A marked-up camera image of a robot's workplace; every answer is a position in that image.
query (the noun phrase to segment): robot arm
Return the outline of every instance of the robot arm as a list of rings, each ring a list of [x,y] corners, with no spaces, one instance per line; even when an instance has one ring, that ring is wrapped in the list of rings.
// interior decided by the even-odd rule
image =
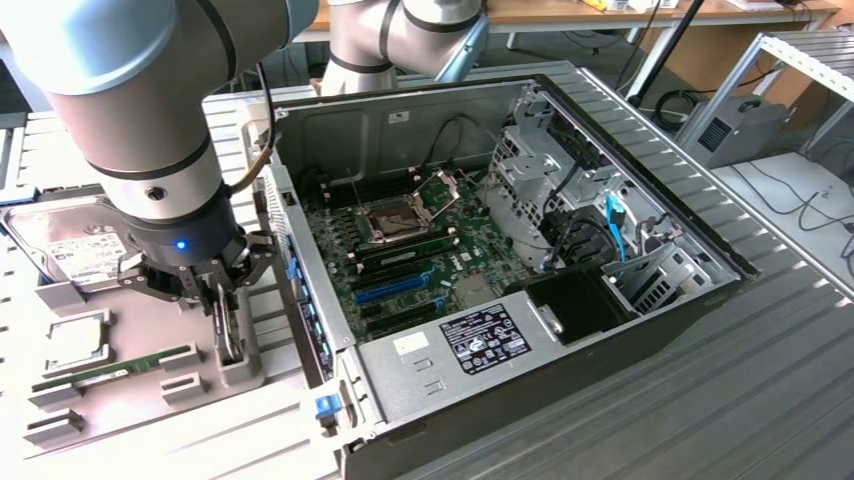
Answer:
[[[459,81],[486,46],[482,0],[330,0],[330,16],[326,96],[394,88],[395,65]]]
[[[21,68],[45,90],[144,252],[124,262],[121,283],[165,300],[197,298],[209,310],[216,288],[199,277],[233,290],[263,272],[251,253],[265,245],[233,218],[201,100],[292,40],[316,11],[316,0],[4,7]]]
[[[328,1],[324,94],[394,87],[392,63],[462,79],[486,43],[480,0]],[[287,45],[316,12],[316,0],[3,6],[21,69],[45,90],[141,251],[121,262],[120,283],[167,301],[199,300],[205,313],[221,304],[216,292],[257,280],[274,246],[235,221],[228,199],[256,169],[224,184],[201,100]]]

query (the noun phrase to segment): hard drive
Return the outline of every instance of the hard drive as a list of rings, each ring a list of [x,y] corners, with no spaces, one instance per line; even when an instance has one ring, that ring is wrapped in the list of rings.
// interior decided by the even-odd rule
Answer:
[[[0,207],[0,224],[49,283],[71,281],[85,293],[119,286],[119,259],[139,249],[100,186]]]

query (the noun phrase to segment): processor chip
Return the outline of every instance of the processor chip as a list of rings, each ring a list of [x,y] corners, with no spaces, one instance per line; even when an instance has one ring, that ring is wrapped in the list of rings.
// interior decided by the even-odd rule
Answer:
[[[371,227],[371,242],[392,242],[427,229],[424,220],[404,200],[374,207],[363,218]]]
[[[55,377],[109,362],[109,310],[60,318],[48,327],[48,358],[43,376]]]

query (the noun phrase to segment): circuit board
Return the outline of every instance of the circuit board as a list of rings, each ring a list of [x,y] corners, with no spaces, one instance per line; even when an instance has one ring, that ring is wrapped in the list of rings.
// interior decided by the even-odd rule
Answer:
[[[498,298],[511,283],[532,274],[490,218],[478,185],[462,179],[455,183],[459,198],[427,225],[410,215],[411,195],[307,211],[360,343]],[[419,197],[434,214],[452,198],[442,182],[424,184]],[[383,233],[386,240],[400,239],[383,243]],[[370,278],[379,281],[362,288]]]

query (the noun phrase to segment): sticker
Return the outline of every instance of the sticker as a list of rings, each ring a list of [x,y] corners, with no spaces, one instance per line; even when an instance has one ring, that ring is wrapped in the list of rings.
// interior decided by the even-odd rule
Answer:
[[[430,345],[430,342],[427,341],[427,335],[424,335],[424,332],[416,332],[412,335],[407,335],[406,337],[395,340],[395,350],[398,350],[398,355],[406,355],[415,350],[420,350],[427,345]]]
[[[388,114],[388,125],[394,125],[395,123],[403,123],[410,121],[410,112],[395,112]]]
[[[459,366],[468,375],[476,375],[531,351],[500,303],[439,327]]]
[[[116,278],[119,258],[127,250],[119,234],[107,233],[53,242],[48,252],[68,280],[89,285]]]

